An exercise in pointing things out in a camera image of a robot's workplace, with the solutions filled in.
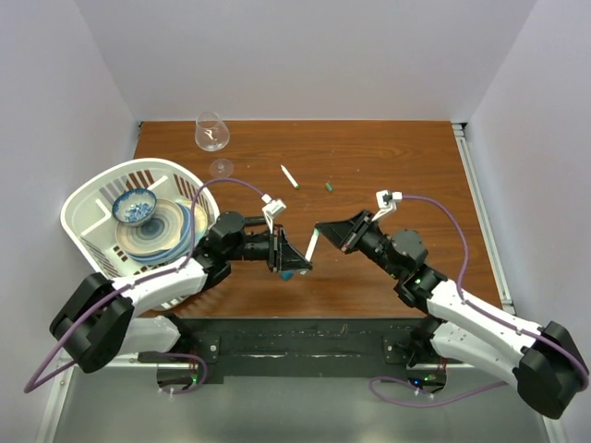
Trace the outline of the white pen light green end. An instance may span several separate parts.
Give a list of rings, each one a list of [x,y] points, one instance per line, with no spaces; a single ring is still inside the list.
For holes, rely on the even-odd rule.
[[[312,265],[312,258],[314,255],[314,251],[316,248],[316,245],[318,243],[320,237],[320,232],[318,229],[314,229],[313,233],[310,237],[309,243],[308,243],[308,248],[306,250],[306,254],[305,254],[305,259],[308,262],[309,265]]]

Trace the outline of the white pen dark green end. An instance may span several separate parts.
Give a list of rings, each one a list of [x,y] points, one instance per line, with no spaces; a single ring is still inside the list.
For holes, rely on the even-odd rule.
[[[282,164],[280,165],[280,169],[281,169],[282,173],[284,174],[284,176],[286,177],[286,179],[288,180],[288,182],[290,183],[290,185],[294,189],[298,189],[299,188],[299,183],[291,175],[291,173],[288,171],[288,169],[284,165],[282,165]]]

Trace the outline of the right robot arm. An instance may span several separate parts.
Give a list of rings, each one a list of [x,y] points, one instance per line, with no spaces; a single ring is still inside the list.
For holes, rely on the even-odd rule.
[[[423,331],[411,340],[417,360],[441,356],[483,370],[554,420],[588,387],[589,370],[563,325],[541,326],[461,289],[427,263],[417,231],[387,235],[366,210],[345,221],[319,222],[316,229],[343,253],[360,252],[375,263],[397,281],[398,297],[426,314]]]

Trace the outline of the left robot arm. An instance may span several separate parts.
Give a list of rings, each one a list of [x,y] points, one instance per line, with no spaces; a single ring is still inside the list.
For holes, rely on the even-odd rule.
[[[229,276],[234,261],[263,261],[278,273],[312,268],[311,253],[292,245],[281,224],[247,233],[248,223],[237,212],[225,212],[190,257],[134,277],[109,280],[92,273],[55,316],[50,333],[85,373],[123,353],[155,351],[171,362],[185,360],[191,339],[171,321],[152,325],[145,312],[208,291]]]

